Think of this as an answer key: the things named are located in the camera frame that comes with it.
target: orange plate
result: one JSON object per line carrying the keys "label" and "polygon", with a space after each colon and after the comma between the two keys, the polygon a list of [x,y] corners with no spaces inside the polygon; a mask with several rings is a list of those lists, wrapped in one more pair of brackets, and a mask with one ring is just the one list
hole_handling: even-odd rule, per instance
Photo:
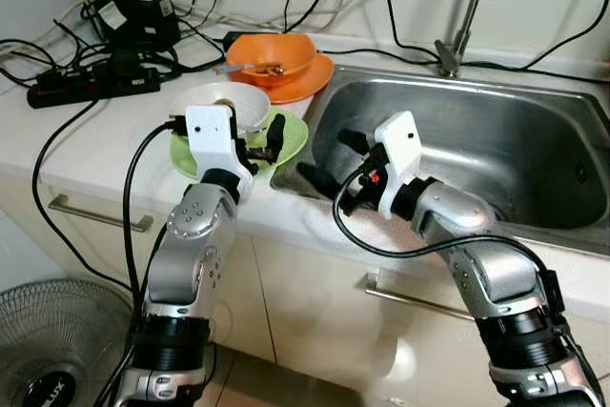
{"label": "orange plate", "polygon": [[[298,76],[296,80],[290,81],[275,88],[260,88],[267,93],[272,104],[288,104],[304,99],[315,94],[326,86],[335,71],[335,63],[331,58],[317,54],[309,67]],[[231,73],[233,81],[253,84],[247,75],[239,71]]]}

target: black power strip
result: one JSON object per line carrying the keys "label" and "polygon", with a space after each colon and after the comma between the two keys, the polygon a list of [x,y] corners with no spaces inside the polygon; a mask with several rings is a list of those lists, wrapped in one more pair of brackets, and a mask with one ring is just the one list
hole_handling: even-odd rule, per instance
{"label": "black power strip", "polygon": [[34,109],[73,104],[87,100],[157,92],[161,80],[156,68],[117,68],[110,62],[74,71],[46,71],[36,77],[28,90],[28,103]]}

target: white countertop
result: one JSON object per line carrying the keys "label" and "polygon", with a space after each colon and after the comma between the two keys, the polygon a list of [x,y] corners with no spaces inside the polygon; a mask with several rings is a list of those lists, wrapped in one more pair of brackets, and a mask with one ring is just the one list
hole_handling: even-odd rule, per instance
{"label": "white countertop", "polygon": [[[320,49],[356,48],[359,41],[313,36]],[[205,62],[213,54],[192,42],[180,52],[187,64]],[[332,56],[337,64],[376,69],[434,74],[434,69],[409,66],[390,58],[369,54]],[[171,102],[183,91],[221,77],[212,71],[187,74],[165,83],[161,92],[122,97],[106,102],[72,126],[55,144],[43,165],[43,182],[69,191],[120,202],[125,173],[132,155],[153,128],[168,120]],[[505,71],[463,69],[461,78],[588,92],[602,103],[606,113],[608,86],[591,85],[559,78],[514,74]],[[311,98],[282,109],[301,115]],[[26,92],[13,88],[0,96],[0,173],[31,178],[36,156],[49,135],[86,103],[34,110],[26,102]],[[238,230],[349,257],[372,266],[387,267],[415,275],[446,275],[434,256],[413,261],[384,259],[355,248],[332,220],[330,204],[271,189],[273,172],[258,176],[251,198],[240,206]],[[166,213],[179,200],[191,180],[178,173],[169,155],[169,134],[162,133],[142,156],[132,186],[135,207]],[[421,242],[405,231],[405,223],[388,225],[372,213],[350,218],[349,226],[368,241],[389,249],[415,248]],[[575,251],[528,243],[549,268],[559,272],[559,280],[573,315],[610,322],[610,257],[583,255]]]}

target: stainless steel sink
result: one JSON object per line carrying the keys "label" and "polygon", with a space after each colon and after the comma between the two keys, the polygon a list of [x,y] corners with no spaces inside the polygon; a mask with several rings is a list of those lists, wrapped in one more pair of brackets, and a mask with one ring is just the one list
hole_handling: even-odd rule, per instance
{"label": "stainless steel sink", "polygon": [[372,133],[404,110],[416,119],[422,169],[486,199],[504,234],[609,254],[610,123],[587,94],[340,68],[305,115],[307,145],[272,186],[323,198],[296,164],[341,182],[360,157],[339,131]]}

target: cabinet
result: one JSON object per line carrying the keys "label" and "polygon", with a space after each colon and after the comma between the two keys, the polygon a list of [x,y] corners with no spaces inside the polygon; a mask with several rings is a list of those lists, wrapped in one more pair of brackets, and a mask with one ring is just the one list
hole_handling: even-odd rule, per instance
{"label": "cabinet", "polygon": [[[280,365],[401,406],[507,404],[474,322],[363,291],[375,272],[379,289],[464,310],[449,275],[399,275],[262,238],[254,246]],[[610,372],[610,325],[567,318],[597,375]]]}
{"label": "cabinet", "polygon": [[369,266],[263,238],[254,247],[278,364],[411,405],[420,311],[366,295]]}
{"label": "cabinet", "polygon": [[[62,193],[68,197],[71,207],[121,218],[121,206],[116,202],[50,186],[41,185],[39,189],[45,207]],[[40,216],[34,206],[28,180],[0,176],[0,208],[58,266],[71,275],[91,277]],[[48,209],[48,213],[94,268],[127,281],[123,232],[120,227],[55,210]],[[144,233],[132,232],[134,257],[140,278],[145,272],[156,236],[167,218],[164,214],[132,209],[132,221],[138,221],[143,215],[152,217],[151,227]],[[237,237],[234,248],[229,253],[218,298],[211,324],[213,341],[275,361],[252,240],[246,235]]]}

